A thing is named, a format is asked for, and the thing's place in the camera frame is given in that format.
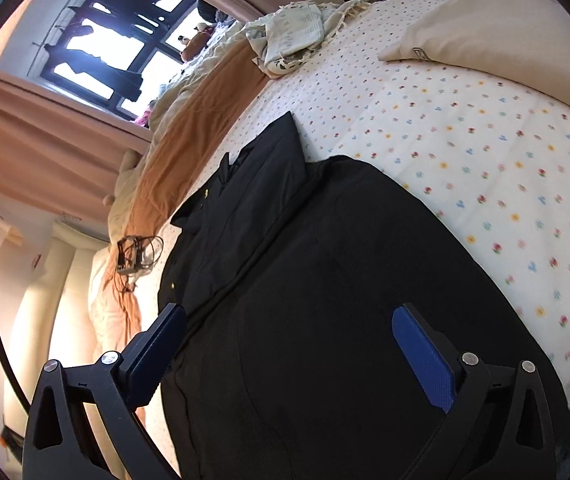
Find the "black shirt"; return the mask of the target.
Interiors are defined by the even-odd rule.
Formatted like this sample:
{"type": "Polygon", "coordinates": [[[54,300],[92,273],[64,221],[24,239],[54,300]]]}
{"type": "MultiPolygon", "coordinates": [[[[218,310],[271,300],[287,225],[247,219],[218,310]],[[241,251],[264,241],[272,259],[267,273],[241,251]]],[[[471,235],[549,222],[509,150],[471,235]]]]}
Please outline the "black shirt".
{"type": "Polygon", "coordinates": [[[459,352],[534,363],[554,439],[569,413],[506,297],[417,198],[366,162],[304,157],[271,122],[174,214],[159,304],[187,313],[163,378],[186,479],[405,479],[442,421],[396,343],[412,304],[459,352]]]}

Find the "hanging dark clothes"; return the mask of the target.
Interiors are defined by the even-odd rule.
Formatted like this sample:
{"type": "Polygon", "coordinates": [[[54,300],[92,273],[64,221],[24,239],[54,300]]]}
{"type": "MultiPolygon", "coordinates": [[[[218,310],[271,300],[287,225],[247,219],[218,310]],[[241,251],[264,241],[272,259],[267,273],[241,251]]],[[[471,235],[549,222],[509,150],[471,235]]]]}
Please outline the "hanging dark clothes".
{"type": "Polygon", "coordinates": [[[132,69],[136,56],[156,32],[166,32],[168,12],[160,0],[84,0],[70,6],[73,13],[60,38],[46,44],[47,65],[72,81],[90,84],[88,90],[104,99],[135,101],[143,76],[132,69]]]}

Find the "dotted white bed sheet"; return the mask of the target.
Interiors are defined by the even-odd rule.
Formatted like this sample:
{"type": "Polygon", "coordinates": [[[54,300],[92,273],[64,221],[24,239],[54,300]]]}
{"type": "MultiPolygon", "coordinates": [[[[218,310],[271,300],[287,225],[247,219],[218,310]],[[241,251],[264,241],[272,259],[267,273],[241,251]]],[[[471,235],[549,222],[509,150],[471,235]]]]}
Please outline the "dotted white bed sheet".
{"type": "MultiPolygon", "coordinates": [[[[292,74],[269,80],[174,214],[271,122],[294,118],[304,157],[366,162],[420,200],[489,275],[542,348],[570,412],[570,106],[476,70],[378,58],[446,0],[375,3],[292,74]]],[[[161,312],[158,290],[151,301],[161,312]]]]}

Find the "left pink curtain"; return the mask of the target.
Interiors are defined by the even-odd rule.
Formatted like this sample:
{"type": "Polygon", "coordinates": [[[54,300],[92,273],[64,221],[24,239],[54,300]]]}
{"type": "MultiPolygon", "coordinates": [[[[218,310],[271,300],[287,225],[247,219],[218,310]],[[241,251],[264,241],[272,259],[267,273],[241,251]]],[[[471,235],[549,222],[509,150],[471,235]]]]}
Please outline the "left pink curtain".
{"type": "Polygon", "coordinates": [[[132,122],[0,72],[0,194],[76,221],[107,221],[124,153],[151,134],[132,122]]]}

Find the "orange brown blanket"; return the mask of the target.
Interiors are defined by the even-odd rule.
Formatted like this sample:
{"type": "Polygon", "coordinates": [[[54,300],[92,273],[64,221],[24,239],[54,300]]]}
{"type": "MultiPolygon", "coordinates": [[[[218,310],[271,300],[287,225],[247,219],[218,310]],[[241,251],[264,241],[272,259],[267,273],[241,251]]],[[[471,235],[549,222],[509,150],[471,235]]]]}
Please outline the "orange brown blanket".
{"type": "Polygon", "coordinates": [[[229,44],[186,102],[163,116],[154,142],[116,192],[108,214],[110,263],[90,317],[101,335],[125,344],[140,331],[140,308],[117,276],[117,244],[154,236],[185,200],[200,172],[268,77],[254,65],[247,39],[229,44]]]}

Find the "beige pillow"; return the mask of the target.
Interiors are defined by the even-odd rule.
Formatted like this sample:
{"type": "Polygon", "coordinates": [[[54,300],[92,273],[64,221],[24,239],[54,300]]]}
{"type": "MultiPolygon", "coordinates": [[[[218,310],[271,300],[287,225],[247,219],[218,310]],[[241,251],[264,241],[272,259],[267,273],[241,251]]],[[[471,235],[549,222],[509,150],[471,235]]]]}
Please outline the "beige pillow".
{"type": "Polygon", "coordinates": [[[570,106],[570,15],[556,0],[446,0],[378,58],[478,70],[570,106]]]}

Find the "brown plush toy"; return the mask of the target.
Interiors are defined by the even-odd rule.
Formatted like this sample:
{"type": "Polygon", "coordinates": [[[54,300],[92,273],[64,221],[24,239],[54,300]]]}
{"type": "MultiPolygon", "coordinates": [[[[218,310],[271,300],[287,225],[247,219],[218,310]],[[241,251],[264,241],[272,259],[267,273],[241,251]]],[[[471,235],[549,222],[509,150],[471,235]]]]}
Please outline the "brown plush toy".
{"type": "Polygon", "coordinates": [[[188,40],[188,43],[183,49],[181,53],[182,61],[184,63],[187,63],[200,55],[200,52],[204,50],[205,47],[207,47],[207,43],[209,42],[210,38],[211,34],[206,30],[197,32],[193,38],[190,38],[188,40]]]}

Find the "patterned white cloth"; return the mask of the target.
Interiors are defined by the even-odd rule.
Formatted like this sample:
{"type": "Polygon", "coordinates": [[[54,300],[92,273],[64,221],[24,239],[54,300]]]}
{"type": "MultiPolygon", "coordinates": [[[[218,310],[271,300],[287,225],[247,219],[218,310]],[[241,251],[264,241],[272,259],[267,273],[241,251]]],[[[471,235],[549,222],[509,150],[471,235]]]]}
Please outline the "patterned white cloth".
{"type": "Polygon", "coordinates": [[[268,78],[286,76],[302,65],[346,26],[370,8],[368,2],[297,1],[282,6],[242,29],[254,52],[253,63],[268,78]]]}

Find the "beige duvet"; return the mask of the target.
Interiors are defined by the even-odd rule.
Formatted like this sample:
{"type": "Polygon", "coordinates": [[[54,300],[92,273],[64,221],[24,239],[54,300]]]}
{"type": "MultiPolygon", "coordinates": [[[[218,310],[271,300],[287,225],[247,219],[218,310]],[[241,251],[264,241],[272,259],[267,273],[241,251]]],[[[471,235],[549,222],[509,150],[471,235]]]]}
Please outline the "beige duvet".
{"type": "Polygon", "coordinates": [[[111,243],[159,231],[268,82],[253,63],[243,28],[232,26],[157,102],[149,117],[148,150],[117,178],[108,214],[111,243]]]}

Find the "black window frame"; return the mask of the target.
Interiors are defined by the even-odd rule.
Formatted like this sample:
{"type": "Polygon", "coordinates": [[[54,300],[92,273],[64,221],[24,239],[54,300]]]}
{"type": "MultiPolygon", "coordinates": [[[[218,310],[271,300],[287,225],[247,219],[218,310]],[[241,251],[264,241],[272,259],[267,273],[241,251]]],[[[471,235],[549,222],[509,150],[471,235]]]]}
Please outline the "black window frame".
{"type": "Polygon", "coordinates": [[[133,119],[186,69],[197,34],[222,18],[204,0],[68,0],[29,73],[133,119]]]}

